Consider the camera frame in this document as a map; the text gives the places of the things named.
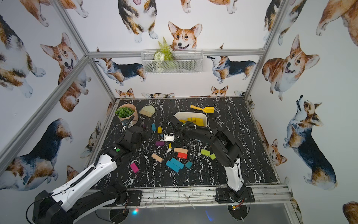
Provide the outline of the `white plastic bin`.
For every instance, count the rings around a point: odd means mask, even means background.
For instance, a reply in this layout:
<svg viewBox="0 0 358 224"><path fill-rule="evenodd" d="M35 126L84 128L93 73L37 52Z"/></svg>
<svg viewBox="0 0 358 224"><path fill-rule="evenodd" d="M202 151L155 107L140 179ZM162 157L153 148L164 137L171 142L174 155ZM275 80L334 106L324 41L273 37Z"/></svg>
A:
<svg viewBox="0 0 358 224"><path fill-rule="evenodd" d="M196 124L197 126L207 127L208 119L203 113L192 113L192 112L178 112L174 115L182 123L188 121Z"/></svg>

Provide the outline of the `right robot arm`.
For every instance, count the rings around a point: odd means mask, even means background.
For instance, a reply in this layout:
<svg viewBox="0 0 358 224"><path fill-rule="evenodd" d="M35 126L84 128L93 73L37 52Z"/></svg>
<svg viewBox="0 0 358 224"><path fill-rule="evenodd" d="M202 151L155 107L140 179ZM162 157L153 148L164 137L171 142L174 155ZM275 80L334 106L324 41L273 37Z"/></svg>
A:
<svg viewBox="0 0 358 224"><path fill-rule="evenodd" d="M241 148L234 135L226 127L211 129L198 126L190 121L183 123L176 117L170 120L163 119L163 121L166 123L165 127L171 129L169 135L175 141L195 139L211 147L217 161L225 168L229 188L228 194L231 198L238 197L244 186L244 180L240 167Z"/></svg>

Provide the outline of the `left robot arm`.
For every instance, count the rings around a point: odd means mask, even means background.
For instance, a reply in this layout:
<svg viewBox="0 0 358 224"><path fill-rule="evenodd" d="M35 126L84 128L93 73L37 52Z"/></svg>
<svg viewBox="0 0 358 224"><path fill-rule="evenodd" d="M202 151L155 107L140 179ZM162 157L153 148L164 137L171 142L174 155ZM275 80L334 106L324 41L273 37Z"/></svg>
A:
<svg viewBox="0 0 358 224"><path fill-rule="evenodd" d="M75 178L51 192L42 191L34 202L30 224L74 224L84 216L106 205L127 205L130 193L120 183L114 183L93 194L86 192L98 181L121 165L127 165L138 145L145 139L140 126L125 126L124 134L111 146L102 149L93 164Z"/></svg>

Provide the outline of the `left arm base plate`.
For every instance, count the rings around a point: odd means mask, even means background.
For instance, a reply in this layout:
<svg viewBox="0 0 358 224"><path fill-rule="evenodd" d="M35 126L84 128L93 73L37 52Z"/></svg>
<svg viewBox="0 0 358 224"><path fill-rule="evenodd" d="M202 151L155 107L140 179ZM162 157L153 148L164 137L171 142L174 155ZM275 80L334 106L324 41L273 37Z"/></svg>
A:
<svg viewBox="0 0 358 224"><path fill-rule="evenodd" d="M115 202L106 205L105 207L128 207L139 206L142 198L143 191L141 190L129 190L121 192L116 198Z"/></svg>

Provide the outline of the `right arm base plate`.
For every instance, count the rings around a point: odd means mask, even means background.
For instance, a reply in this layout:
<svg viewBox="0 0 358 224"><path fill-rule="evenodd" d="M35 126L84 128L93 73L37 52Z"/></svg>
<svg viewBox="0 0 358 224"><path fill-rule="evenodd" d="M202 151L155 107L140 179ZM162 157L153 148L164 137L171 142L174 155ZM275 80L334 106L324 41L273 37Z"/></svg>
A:
<svg viewBox="0 0 358 224"><path fill-rule="evenodd" d="M217 203L253 203L255 202L252 188L243 186L240 190L234 191L229 187L216 188L215 201Z"/></svg>

